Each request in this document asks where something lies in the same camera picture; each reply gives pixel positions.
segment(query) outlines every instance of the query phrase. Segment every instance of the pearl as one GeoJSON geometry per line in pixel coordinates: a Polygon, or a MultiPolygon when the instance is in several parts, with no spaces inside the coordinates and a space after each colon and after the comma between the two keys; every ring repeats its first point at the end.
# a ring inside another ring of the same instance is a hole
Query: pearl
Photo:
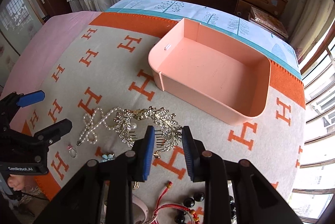
{"type": "Polygon", "coordinates": [[[137,124],[134,122],[130,123],[130,126],[132,130],[135,130],[137,128],[137,124]]]}
{"type": "MultiPolygon", "coordinates": [[[[89,143],[93,143],[95,144],[97,141],[98,141],[98,136],[97,134],[94,132],[97,127],[101,124],[104,124],[104,126],[106,127],[107,130],[115,130],[116,127],[109,127],[107,122],[106,122],[106,119],[108,119],[108,117],[114,112],[114,111],[117,111],[117,110],[121,110],[121,108],[119,107],[114,107],[113,109],[109,110],[109,112],[107,112],[106,114],[104,114],[103,112],[103,109],[100,108],[100,107],[97,107],[94,112],[93,112],[93,115],[89,115],[89,114],[84,114],[83,116],[83,122],[84,122],[84,125],[85,125],[85,129],[81,132],[81,135],[78,139],[78,142],[79,143],[83,143],[85,140],[87,140],[89,143]],[[95,115],[100,112],[100,115],[101,115],[101,120],[95,125],[95,122],[94,122],[94,117],[95,115]]],[[[137,125],[136,123],[131,123],[130,127],[129,127],[129,131],[130,130],[133,130],[133,129],[136,129],[137,128],[137,125]]]]}

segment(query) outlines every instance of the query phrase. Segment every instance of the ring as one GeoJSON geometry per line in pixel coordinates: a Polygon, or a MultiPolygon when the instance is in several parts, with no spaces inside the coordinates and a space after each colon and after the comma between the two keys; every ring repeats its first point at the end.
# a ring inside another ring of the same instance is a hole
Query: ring
{"type": "Polygon", "coordinates": [[[77,152],[76,152],[76,150],[72,147],[72,145],[68,145],[67,149],[68,149],[68,151],[69,151],[69,153],[70,153],[70,156],[71,156],[72,158],[75,158],[75,157],[77,156],[77,152]]]}

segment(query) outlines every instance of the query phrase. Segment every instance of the bed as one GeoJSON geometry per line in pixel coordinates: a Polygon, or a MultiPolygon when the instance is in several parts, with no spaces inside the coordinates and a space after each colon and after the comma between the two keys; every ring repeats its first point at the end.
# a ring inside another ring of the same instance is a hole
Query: bed
{"type": "MultiPolygon", "coordinates": [[[[166,107],[195,139],[222,158],[249,159],[273,187],[288,198],[303,151],[304,90],[293,50],[259,26],[208,7],[171,0],[122,0],[107,12],[78,12],[51,18],[35,35],[14,66],[2,97],[42,89],[43,102],[19,110],[11,127],[26,134],[61,119],[72,131],[50,146],[50,173],[36,180],[49,199],[89,159],[129,149],[112,131],[97,130],[96,144],[76,146],[83,115],[98,106],[131,110],[166,107]],[[264,113],[243,125],[230,126],[177,97],[159,90],[151,76],[148,52],[182,18],[201,22],[263,52],[271,61],[264,113]],[[76,149],[72,158],[68,146],[76,149]]],[[[137,123],[139,138],[150,121],[137,123]]],[[[181,144],[152,160],[149,180],[134,194],[149,209],[165,183],[174,183],[164,201],[182,202],[204,184],[190,184],[181,144]]],[[[203,213],[203,202],[195,209],[203,213]]]]}

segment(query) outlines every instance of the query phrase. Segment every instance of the orange h pattern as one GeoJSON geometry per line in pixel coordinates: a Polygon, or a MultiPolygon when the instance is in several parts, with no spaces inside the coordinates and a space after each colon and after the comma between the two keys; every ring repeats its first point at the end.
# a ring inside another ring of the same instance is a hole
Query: orange h pattern
{"type": "Polygon", "coordinates": [[[241,136],[237,136],[234,134],[234,131],[231,130],[229,132],[229,136],[228,136],[228,141],[232,141],[232,140],[235,140],[237,142],[240,142],[241,144],[243,145],[246,145],[248,147],[249,150],[252,150],[252,146],[254,145],[254,141],[251,139],[250,141],[244,139],[245,135],[246,135],[246,131],[247,131],[247,128],[251,128],[252,129],[252,132],[253,133],[256,133],[256,130],[257,130],[257,123],[255,124],[251,124],[249,122],[245,122],[243,124],[243,127],[242,127],[242,132],[241,132],[241,136]]]}
{"type": "Polygon", "coordinates": [[[52,160],[51,166],[56,170],[56,172],[58,173],[58,175],[61,178],[61,180],[63,180],[64,179],[64,174],[61,173],[59,171],[59,169],[61,168],[61,166],[63,166],[65,172],[67,172],[69,170],[69,166],[67,164],[65,164],[64,161],[61,159],[61,157],[59,156],[59,152],[56,153],[55,157],[59,160],[59,163],[56,166],[55,161],[52,160]]]}
{"type": "Polygon", "coordinates": [[[52,76],[51,76],[52,78],[54,78],[56,80],[55,82],[57,82],[58,79],[59,79],[59,77],[58,77],[59,72],[61,72],[61,74],[62,74],[65,68],[62,68],[61,65],[58,65],[56,69],[58,69],[58,72],[57,73],[55,72],[56,74],[53,73],[52,76]]]}
{"type": "Polygon", "coordinates": [[[96,57],[98,55],[98,53],[99,52],[94,52],[91,49],[88,49],[88,51],[86,51],[86,54],[88,54],[86,59],[84,59],[84,57],[82,57],[79,62],[86,64],[86,67],[88,67],[92,62],[92,61],[88,61],[88,59],[91,57],[91,55],[93,55],[93,57],[96,57]]]}
{"type": "Polygon", "coordinates": [[[52,118],[52,120],[54,121],[54,123],[56,123],[57,118],[55,117],[55,111],[58,110],[58,113],[60,114],[60,112],[62,111],[63,107],[59,106],[57,103],[57,99],[55,99],[55,101],[53,102],[53,104],[55,106],[55,109],[51,112],[51,109],[49,110],[48,115],[52,118]]]}
{"type": "Polygon", "coordinates": [[[271,185],[273,186],[274,189],[277,189],[278,184],[279,182],[276,182],[276,183],[272,183],[271,185]]]}
{"type": "Polygon", "coordinates": [[[285,117],[285,112],[286,112],[286,109],[288,109],[289,113],[291,113],[291,106],[287,106],[286,104],[284,104],[283,102],[281,102],[279,100],[279,98],[277,98],[277,105],[282,105],[283,106],[283,114],[279,114],[278,111],[276,111],[276,119],[280,118],[280,119],[283,119],[284,121],[286,121],[288,123],[289,126],[291,126],[291,118],[287,118],[285,117]]]}
{"type": "Polygon", "coordinates": [[[98,147],[97,148],[97,151],[95,152],[95,154],[94,154],[95,156],[102,156],[103,155],[103,153],[101,152],[101,147],[98,147]]]}
{"type": "MultiPolygon", "coordinates": [[[[299,146],[298,154],[300,154],[302,152],[303,152],[303,149],[301,148],[301,146],[299,146]]],[[[300,163],[299,163],[299,160],[297,159],[296,162],[295,162],[295,167],[299,167],[299,166],[300,166],[300,163]]]]}
{"type": "Polygon", "coordinates": [[[39,117],[38,117],[37,114],[36,114],[36,110],[34,110],[33,115],[34,115],[34,116],[30,118],[30,122],[31,122],[31,125],[32,125],[32,129],[35,128],[35,120],[36,120],[36,122],[39,120],[39,117]]]}
{"type": "Polygon", "coordinates": [[[87,113],[89,113],[90,115],[93,115],[93,109],[89,109],[88,105],[91,102],[92,99],[95,99],[96,104],[98,104],[101,100],[101,98],[103,97],[102,95],[98,96],[96,94],[94,94],[91,90],[90,87],[88,87],[84,93],[85,95],[89,94],[89,99],[86,102],[86,104],[83,103],[83,100],[81,99],[78,107],[82,107],[87,113]]]}
{"type": "Polygon", "coordinates": [[[82,36],[82,38],[86,38],[86,39],[88,40],[88,39],[90,39],[90,38],[92,37],[92,35],[90,35],[91,32],[92,32],[92,33],[95,33],[96,31],[97,31],[97,29],[90,29],[90,28],[89,28],[88,31],[87,31],[88,34],[84,34],[84,35],[82,36]]]}
{"type": "Polygon", "coordinates": [[[148,91],[145,91],[145,87],[148,85],[149,81],[154,81],[153,80],[153,77],[151,77],[150,75],[146,74],[143,72],[143,69],[140,70],[140,72],[137,74],[138,77],[145,77],[146,80],[144,81],[144,83],[142,84],[141,87],[138,87],[135,85],[135,82],[132,82],[132,84],[129,86],[128,90],[131,91],[131,90],[136,90],[137,92],[145,95],[147,98],[148,98],[148,101],[151,101],[152,100],[152,97],[154,96],[155,92],[154,91],[151,91],[151,92],[148,92],[148,91]]]}
{"type": "Polygon", "coordinates": [[[139,44],[140,41],[142,40],[142,38],[140,38],[140,39],[136,39],[136,38],[132,38],[132,37],[130,37],[129,35],[127,35],[126,38],[124,38],[124,40],[129,40],[129,42],[128,42],[126,45],[120,43],[120,44],[118,45],[117,48],[120,48],[120,47],[121,47],[121,48],[124,48],[124,49],[128,49],[129,52],[132,53],[132,52],[134,51],[134,49],[135,49],[135,46],[133,46],[133,47],[129,47],[130,44],[131,44],[133,41],[135,41],[136,43],[139,44]]]}
{"type": "Polygon", "coordinates": [[[153,161],[152,165],[153,166],[157,166],[157,165],[161,165],[162,167],[166,168],[167,170],[172,171],[173,173],[178,175],[178,179],[182,179],[185,175],[186,169],[182,168],[182,169],[178,169],[175,168],[173,166],[173,163],[175,162],[175,159],[178,155],[178,153],[181,153],[184,155],[184,151],[181,147],[176,146],[172,152],[172,156],[169,160],[168,163],[162,161],[161,159],[155,158],[155,160],[153,161]]]}

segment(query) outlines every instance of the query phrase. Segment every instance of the window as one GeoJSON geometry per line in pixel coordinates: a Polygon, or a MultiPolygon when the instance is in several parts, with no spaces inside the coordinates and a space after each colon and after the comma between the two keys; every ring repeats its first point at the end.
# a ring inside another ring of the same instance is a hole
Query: window
{"type": "Polygon", "coordinates": [[[0,12],[0,20],[7,30],[20,30],[32,18],[23,0],[11,0],[0,12]]]}
{"type": "Polygon", "coordinates": [[[334,57],[335,39],[302,75],[305,146],[288,203],[304,223],[316,223],[335,193],[334,57]]]}

